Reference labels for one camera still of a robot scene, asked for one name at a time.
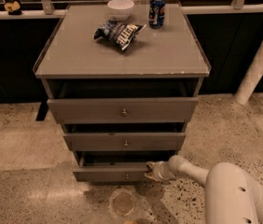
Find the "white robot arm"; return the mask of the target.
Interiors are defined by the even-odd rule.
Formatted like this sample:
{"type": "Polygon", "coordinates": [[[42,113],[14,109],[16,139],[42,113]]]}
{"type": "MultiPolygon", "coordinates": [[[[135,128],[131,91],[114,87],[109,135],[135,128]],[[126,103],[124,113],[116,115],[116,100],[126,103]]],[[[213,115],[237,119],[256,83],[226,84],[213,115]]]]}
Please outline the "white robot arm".
{"type": "Polygon", "coordinates": [[[182,156],[148,161],[147,178],[163,182],[187,175],[205,190],[206,224],[259,224],[263,222],[263,186],[239,166],[219,162],[210,170],[182,156]]]}

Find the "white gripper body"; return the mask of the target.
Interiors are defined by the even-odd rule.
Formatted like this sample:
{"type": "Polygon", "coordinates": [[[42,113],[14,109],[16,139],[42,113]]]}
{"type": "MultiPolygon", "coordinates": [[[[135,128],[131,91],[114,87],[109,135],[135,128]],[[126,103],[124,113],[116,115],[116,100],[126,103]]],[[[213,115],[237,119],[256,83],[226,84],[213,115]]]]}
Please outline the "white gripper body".
{"type": "Polygon", "coordinates": [[[167,161],[158,161],[153,163],[152,177],[154,180],[159,182],[175,179],[175,175],[170,171],[169,163],[167,161]]]}

